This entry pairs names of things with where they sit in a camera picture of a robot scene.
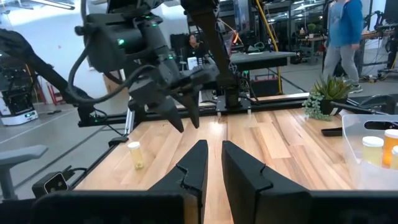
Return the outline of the person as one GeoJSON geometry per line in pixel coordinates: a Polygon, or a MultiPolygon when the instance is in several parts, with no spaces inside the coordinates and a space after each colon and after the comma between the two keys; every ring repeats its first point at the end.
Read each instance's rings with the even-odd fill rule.
{"type": "Polygon", "coordinates": [[[208,59],[207,49],[202,41],[197,41],[195,35],[189,34],[187,36],[187,58],[196,57],[208,59]]]}
{"type": "Polygon", "coordinates": [[[335,0],[328,13],[328,39],[323,78],[333,75],[340,63],[353,85],[351,92],[363,89],[359,84],[358,69],[354,62],[363,32],[363,5],[361,0],[335,0]]]}

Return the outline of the dark grey desk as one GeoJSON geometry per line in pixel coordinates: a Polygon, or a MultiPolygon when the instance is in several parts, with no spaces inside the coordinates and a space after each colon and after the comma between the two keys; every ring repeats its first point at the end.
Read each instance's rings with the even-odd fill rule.
{"type": "Polygon", "coordinates": [[[250,54],[236,53],[230,56],[230,61],[243,72],[263,68],[283,67],[288,58],[296,56],[295,52],[255,52],[250,54]]]}

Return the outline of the small green potted plant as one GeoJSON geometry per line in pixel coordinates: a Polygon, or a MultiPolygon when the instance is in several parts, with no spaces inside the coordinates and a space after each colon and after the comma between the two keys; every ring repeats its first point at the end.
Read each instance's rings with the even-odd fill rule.
{"type": "Polygon", "coordinates": [[[308,98],[302,104],[305,115],[316,120],[331,121],[331,117],[341,111],[331,102],[346,103],[353,87],[351,82],[344,82],[336,77],[316,81],[308,98]]]}

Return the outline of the cardboard box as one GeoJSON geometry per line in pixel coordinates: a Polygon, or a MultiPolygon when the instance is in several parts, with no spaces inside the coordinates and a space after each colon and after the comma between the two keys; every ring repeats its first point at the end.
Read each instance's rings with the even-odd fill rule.
{"type": "MultiPolygon", "coordinates": [[[[111,72],[111,75],[114,76],[117,79],[120,79],[120,76],[117,72],[111,72]]],[[[111,81],[108,77],[106,77],[105,75],[103,75],[103,79],[104,79],[104,83],[105,83],[105,87],[107,89],[108,93],[111,93],[112,91],[114,91],[119,85],[113,81],[111,81]]],[[[127,88],[124,88],[120,94],[122,95],[128,95],[128,90],[127,88]]]]}

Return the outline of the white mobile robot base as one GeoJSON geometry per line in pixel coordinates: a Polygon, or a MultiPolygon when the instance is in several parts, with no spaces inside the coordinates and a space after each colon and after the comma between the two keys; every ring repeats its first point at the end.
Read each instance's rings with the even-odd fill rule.
{"type": "Polygon", "coordinates": [[[0,65],[0,121],[18,126],[38,118],[32,102],[32,77],[25,68],[0,65]]]}

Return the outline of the clear plastic bin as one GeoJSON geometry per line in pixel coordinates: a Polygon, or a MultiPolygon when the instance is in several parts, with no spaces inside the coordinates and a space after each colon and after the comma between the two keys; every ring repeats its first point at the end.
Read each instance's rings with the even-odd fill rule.
{"type": "Polygon", "coordinates": [[[353,185],[361,190],[398,190],[398,170],[375,166],[363,159],[362,138],[384,137],[398,127],[398,115],[347,114],[342,117],[343,157],[353,185]]]}

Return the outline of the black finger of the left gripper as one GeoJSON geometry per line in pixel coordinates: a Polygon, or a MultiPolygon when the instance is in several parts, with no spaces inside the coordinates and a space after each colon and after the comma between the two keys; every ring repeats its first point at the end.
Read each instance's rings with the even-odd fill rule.
{"type": "Polygon", "coordinates": [[[178,97],[178,102],[187,110],[188,116],[195,128],[199,128],[200,126],[198,98],[199,91],[196,90],[180,93],[178,97]]]}
{"type": "Polygon", "coordinates": [[[177,131],[180,133],[184,132],[182,120],[172,98],[164,98],[163,101],[157,103],[155,106],[155,112],[166,119],[177,131]]]}

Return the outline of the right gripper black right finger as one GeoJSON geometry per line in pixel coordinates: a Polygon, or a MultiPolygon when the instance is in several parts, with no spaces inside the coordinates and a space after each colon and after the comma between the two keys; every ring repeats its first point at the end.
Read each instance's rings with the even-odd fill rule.
{"type": "Polygon", "coordinates": [[[398,191],[309,190],[231,141],[222,166],[234,224],[398,224],[398,191]]]}

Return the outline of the small black box device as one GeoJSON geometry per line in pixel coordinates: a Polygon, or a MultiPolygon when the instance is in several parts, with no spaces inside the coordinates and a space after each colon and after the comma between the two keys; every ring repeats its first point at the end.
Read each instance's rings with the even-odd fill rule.
{"type": "Polygon", "coordinates": [[[68,189],[67,181],[61,172],[51,172],[32,185],[35,198],[68,189]]]}

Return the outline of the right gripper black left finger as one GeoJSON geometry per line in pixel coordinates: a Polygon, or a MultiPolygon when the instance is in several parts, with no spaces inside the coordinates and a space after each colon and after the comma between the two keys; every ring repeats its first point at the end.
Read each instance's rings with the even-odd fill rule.
{"type": "Polygon", "coordinates": [[[208,143],[199,140],[147,190],[72,190],[40,198],[31,224],[202,224],[208,143]]]}

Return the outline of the small orange pill bottle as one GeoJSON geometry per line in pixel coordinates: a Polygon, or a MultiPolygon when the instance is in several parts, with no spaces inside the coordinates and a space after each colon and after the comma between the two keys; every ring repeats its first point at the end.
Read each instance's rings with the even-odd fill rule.
{"type": "Polygon", "coordinates": [[[398,129],[387,129],[384,131],[384,152],[382,164],[389,167],[392,161],[392,150],[398,146],[398,129]]]}

